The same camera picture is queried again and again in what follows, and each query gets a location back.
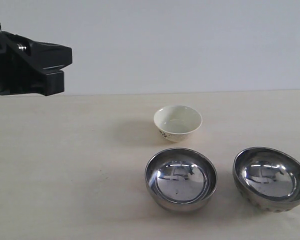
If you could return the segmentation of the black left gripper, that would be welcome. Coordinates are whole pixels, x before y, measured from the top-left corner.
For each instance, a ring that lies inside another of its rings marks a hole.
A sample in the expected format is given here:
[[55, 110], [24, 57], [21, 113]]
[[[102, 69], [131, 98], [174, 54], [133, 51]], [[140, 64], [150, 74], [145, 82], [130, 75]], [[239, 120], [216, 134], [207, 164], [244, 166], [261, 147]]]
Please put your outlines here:
[[65, 91], [63, 68], [73, 63], [71, 47], [41, 42], [3, 32], [9, 53], [7, 82], [1, 96], [40, 94], [51, 96]]

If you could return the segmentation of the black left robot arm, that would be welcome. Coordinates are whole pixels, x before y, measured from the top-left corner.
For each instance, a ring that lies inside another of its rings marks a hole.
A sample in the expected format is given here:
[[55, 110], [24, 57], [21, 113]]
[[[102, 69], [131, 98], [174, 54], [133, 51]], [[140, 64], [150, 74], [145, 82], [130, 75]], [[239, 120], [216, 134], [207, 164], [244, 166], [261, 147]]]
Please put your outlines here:
[[63, 68], [72, 62], [70, 47], [3, 31], [0, 23], [0, 96], [62, 93]]

